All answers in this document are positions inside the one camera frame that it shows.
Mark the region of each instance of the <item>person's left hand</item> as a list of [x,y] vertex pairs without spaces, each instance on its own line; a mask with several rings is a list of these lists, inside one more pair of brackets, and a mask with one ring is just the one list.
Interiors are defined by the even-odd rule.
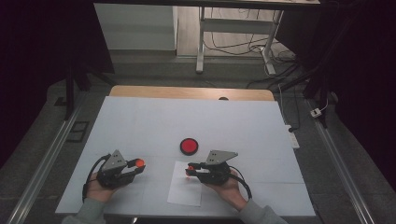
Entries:
[[107,203],[111,196],[118,189],[103,188],[96,180],[97,173],[91,175],[90,183],[88,184],[87,198],[95,199],[96,201]]

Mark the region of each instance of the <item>red button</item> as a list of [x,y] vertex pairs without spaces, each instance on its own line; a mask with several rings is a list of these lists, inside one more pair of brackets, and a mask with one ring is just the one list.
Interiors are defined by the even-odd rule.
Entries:
[[180,150],[183,154],[190,156],[198,151],[198,143],[195,139],[186,138],[180,143]]

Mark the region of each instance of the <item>sleeve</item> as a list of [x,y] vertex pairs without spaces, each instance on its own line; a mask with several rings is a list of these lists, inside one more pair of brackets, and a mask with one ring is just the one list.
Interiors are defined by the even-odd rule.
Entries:
[[246,224],[288,224],[270,206],[261,208],[252,200],[240,211],[239,217]]
[[76,216],[65,217],[62,224],[106,224],[103,217],[105,203],[94,199],[85,199]]

